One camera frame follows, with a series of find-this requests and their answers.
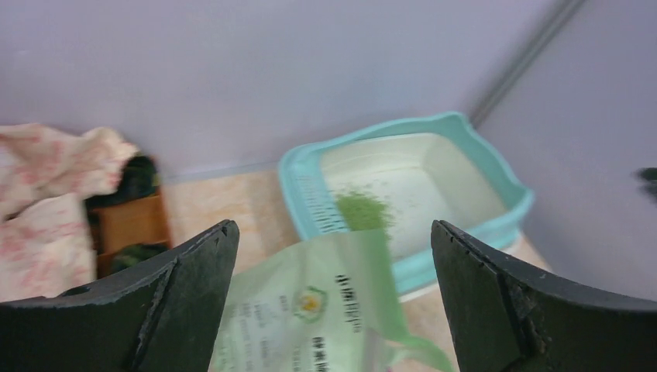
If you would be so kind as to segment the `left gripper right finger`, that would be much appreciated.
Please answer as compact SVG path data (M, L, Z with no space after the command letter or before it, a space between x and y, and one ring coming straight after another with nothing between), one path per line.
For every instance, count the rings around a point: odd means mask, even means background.
M656 303L592 288L445 221L432 254L462 371L654 371Z

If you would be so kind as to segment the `green litter bag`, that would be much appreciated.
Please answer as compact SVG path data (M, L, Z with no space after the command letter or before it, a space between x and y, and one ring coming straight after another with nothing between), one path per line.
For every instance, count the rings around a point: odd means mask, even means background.
M212 371L387 371L452 364L408 329L380 230L296 243L232 277Z

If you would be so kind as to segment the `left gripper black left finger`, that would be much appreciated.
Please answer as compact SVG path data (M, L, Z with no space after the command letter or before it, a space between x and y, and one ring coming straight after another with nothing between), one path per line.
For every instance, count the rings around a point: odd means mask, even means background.
M239 245L224 220L55 298L1 305L3 371L206 371Z

